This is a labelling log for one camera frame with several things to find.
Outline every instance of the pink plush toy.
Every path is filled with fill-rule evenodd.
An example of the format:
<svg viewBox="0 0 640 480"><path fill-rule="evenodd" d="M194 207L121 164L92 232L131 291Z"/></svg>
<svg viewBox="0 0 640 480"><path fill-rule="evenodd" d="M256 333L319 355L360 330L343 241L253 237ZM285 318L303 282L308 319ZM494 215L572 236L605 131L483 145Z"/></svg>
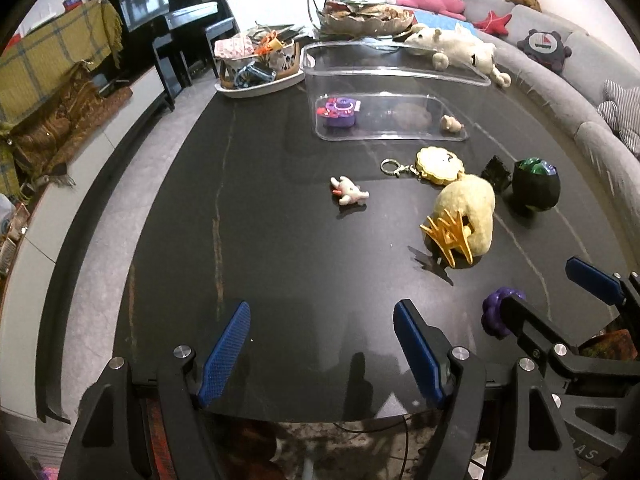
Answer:
<svg viewBox="0 0 640 480"><path fill-rule="evenodd" d="M386 2L391 5L430 10L436 14L466 22L466 18L462 15L465 11L465 3L462 0L386 0Z"/></svg>

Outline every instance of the white tray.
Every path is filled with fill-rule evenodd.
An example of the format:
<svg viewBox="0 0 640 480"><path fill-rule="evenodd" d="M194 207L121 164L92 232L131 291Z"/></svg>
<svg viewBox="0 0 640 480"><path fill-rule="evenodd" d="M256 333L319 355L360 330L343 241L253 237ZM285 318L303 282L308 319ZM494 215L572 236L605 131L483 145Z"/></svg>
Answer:
<svg viewBox="0 0 640 480"><path fill-rule="evenodd" d="M249 88L241 88L238 90L229 90L220 86L220 79L216 81L216 91L221 94L231 97L233 99L241 99L244 97L256 97L258 95L266 95L277 92L278 90L284 90L289 88L305 78L305 73L302 69L298 70L298 73L284 77L283 79L277 79L271 83L265 83L260 86L250 86Z"/></svg>

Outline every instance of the purple grape toy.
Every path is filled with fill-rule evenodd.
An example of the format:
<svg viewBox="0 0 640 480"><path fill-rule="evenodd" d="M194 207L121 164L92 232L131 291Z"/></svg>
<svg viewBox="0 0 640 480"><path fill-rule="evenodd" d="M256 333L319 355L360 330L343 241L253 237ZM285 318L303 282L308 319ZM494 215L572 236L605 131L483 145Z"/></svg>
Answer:
<svg viewBox="0 0 640 480"><path fill-rule="evenodd" d="M527 299L524 292L516 288L502 286L482 302L482 312L484 312L482 314L482 326L489 335L502 339L511 333L502 322L502 318L500 318L500 303L511 294L515 294L521 300Z"/></svg>
<svg viewBox="0 0 640 480"><path fill-rule="evenodd" d="M324 107L316 114L326 119L327 126L350 128L356 123L356 113L360 111L360 101L348 97L329 97Z"/></svg>

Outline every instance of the white cabinet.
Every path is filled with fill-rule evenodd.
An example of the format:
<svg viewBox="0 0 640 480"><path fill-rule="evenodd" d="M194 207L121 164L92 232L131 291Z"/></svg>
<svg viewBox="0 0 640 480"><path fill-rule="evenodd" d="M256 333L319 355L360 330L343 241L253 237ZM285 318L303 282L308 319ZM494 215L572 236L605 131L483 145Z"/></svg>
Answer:
<svg viewBox="0 0 640 480"><path fill-rule="evenodd" d="M66 234L95 178L136 121L164 92L155 68L131 85L131 99L85 142L68 166L76 185L50 184L38 202L0 304L0 408L37 418L35 372L40 318Z"/></svg>
<svg viewBox="0 0 640 480"><path fill-rule="evenodd" d="M23 239L0 313L0 407L37 420L35 364L38 332L55 264Z"/></svg>

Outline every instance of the striped pillow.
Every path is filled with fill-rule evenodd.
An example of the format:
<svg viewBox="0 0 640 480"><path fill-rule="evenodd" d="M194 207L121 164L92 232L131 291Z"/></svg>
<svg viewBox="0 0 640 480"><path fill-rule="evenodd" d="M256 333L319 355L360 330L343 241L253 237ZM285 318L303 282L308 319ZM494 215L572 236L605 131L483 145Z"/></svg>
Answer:
<svg viewBox="0 0 640 480"><path fill-rule="evenodd" d="M625 90L607 79L604 96L605 101L598 106L598 113L640 160L640 87Z"/></svg>

